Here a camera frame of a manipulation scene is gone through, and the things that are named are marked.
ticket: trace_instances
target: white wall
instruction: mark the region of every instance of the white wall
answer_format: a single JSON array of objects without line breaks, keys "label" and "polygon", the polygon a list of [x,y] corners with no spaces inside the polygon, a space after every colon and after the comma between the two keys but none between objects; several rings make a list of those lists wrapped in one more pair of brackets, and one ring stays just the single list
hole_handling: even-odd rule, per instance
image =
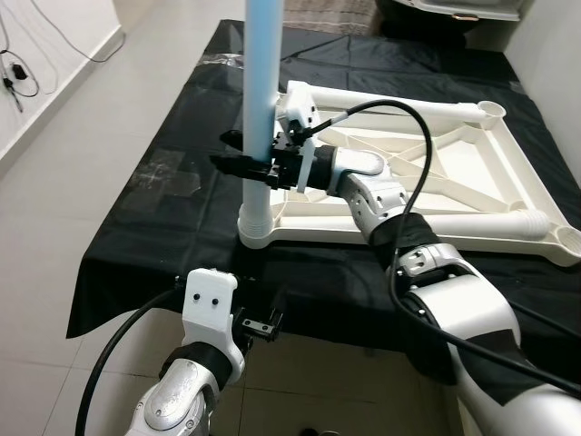
[{"label": "white wall", "polygon": [[[91,55],[113,35],[118,35],[119,22],[112,0],[36,0],[51,20],[84,53]],[[24,25],[37,43],[48,54],[54,67],[44,58],[31,38],[14,20],[9,10]],[[58,33],[36,12],[29,0],[0,0],[0,13],[10,34],[11,50],[24,58],[42,87],[34,98],[20,98],[24,112],[20,114],[12,96],[0,85],[0,159],[38,115],[59,95],[67,83],[87,64],[87,60],[72,50]],[[0,33],[0,47],[4,48],[4,37]],[[5,62],[11,57],[5,55]],[[59,85],[54,89],[55,74]],[[33,89],[31,81],[15,87]]]},{"label": "white wall", "polygon": [[581,186],[581,2],[533,2],[505,55]]}]

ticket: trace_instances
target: power adapter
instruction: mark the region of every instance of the power adapter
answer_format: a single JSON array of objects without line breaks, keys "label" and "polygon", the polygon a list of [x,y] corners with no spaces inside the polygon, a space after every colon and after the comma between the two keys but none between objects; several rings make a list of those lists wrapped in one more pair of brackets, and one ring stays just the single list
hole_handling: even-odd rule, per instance
[{"label": "power adapter", "polygon": [[28,78],[28,74],[20,64],[12,64],[11,66],[16,79],[26,80]]}]

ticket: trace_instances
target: floor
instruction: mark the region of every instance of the floor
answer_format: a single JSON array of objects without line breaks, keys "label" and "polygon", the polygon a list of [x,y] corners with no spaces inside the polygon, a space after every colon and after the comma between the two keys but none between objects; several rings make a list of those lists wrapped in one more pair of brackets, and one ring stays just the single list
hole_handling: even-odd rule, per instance
[{"label": "floor", "polygon": [[[125,48],[100,66],[0,181],[0,434],[72,436],[97,355],[128,316],[64,338],[84,250],[152,140],[221,18],[242,0],[115,0]],[[180,343],[180,316],[149,312],[94,395],[87,436],[123,435]],[[395,352],[286,335],[259,343],[227,388],[214,436],[448,435],[458,418],[436,384]]]}]

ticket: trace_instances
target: black cloth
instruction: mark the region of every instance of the black cloth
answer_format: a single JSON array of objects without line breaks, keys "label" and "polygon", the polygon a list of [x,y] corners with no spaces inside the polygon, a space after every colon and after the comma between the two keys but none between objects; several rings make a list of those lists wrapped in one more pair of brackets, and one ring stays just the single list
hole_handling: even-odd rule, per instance
[{"label": "black cloth", "polygon": [[[286,332],[400,350],[383,271],[367,247],[281,242],[251,251],[239,242],[241,180],[218,173],[209,156],[227,149],[220,134],[241,128],[242,41],[243,23],[220,23],[84,255],[67,336],[141,306],[176,275],[207,267],[284,289]],[[580,192],[502,54],[285,29],[282,91],[290,79],[434,102],[502,104],[517,142],[579,228]],[[579,329],[578,267],[559,268],[535,256],[463,255],[506,296]],[[163,307],[180,312],[182,300]],[[569,375],[581,367],[579,348],[568,338],[521,321],[534,362]]]}]

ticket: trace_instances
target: white tile floor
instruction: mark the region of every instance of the white tile floor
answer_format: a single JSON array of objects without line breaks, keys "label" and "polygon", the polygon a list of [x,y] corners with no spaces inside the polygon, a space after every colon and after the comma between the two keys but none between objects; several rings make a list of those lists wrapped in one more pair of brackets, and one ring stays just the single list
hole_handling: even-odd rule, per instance
[{"label": "white tile floor", "polygon": [[[242,0],[115,0],[126,47],[102,65],[0,181],[0,434],[72,436],[89,370],[126,314],[64,338],[79,262],[221,18]],[[123,435],[182,338],[156,310],[128,333],[94,395],[87,436]],[[442,390],[403,356],[284,336],[259,343],[225,392],[214,436],[450,434]]]}]

